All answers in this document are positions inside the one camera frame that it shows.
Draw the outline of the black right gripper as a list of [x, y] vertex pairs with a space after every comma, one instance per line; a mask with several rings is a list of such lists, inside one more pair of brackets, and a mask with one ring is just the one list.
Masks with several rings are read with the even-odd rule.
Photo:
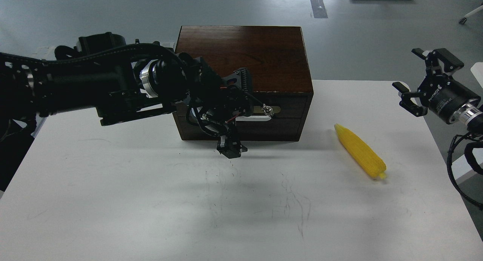
[[[481, 101], [481, 96], [453, 79], [452, 75], [464, 68], [464, 63], [448, 49], [424, 51], [415, 48], [412, 53], [425, 62], [426, 75], [418, 91], [412, 92], [402, 82], [392, 83], [400, 94], [399, 105], [406, 111], [415, 117], [422, 117], [428, 114], [429, 109], [446, 124], [453, 124], [462, 106], [476, 106]], [[422, 106], [412, 99], [421, 99]]]

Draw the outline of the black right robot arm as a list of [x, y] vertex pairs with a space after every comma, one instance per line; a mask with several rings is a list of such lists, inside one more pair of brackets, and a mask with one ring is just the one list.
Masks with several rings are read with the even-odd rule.
[[445, 48], [430, 52], [415, 48], [412, 53], [424, 60], [426, 76], [415, 92], [402, 82], [392, 83], [400, 93], [400, 106], [416, 117], [431, 111], [446, 124], [459, 121], [470, 133], [481, 135], [481, 97], [452, 77], [464, 63]]

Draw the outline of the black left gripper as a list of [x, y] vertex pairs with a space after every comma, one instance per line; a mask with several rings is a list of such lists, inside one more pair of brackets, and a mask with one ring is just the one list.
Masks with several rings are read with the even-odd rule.
[[[236, 114], [246, 117], [253, 114], [252, 76], [248, 68], [239, 68], [221, 77], [203, 57], [192, 58], [188, 53], [177, 56], [186, 65], [178, 81], [178, 99], [186, 105], [202, 107], [215, 117], [229, 119]], [[240, 142], [235, 123], [220, 122], [204, 115], [199, 125], [206, 134], [219, 137], [216, 149], [225, 157], [239, 158], [248, 151]]]

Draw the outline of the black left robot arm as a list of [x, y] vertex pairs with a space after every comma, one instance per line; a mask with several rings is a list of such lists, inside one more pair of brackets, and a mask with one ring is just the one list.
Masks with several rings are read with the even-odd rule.
[[240, 68], [220, 77], [202, 57], [152, 43], [127, 44], [106, 32], [57, 46], [55, 60], [1, 53], [1, 192], [5, 192], [34, 140], [38, 117], [95, 108], [103, 126], [176, 112], [212, 137], [227, 158], [247, 151], [236, 118], [249, 117], [252, 81]]

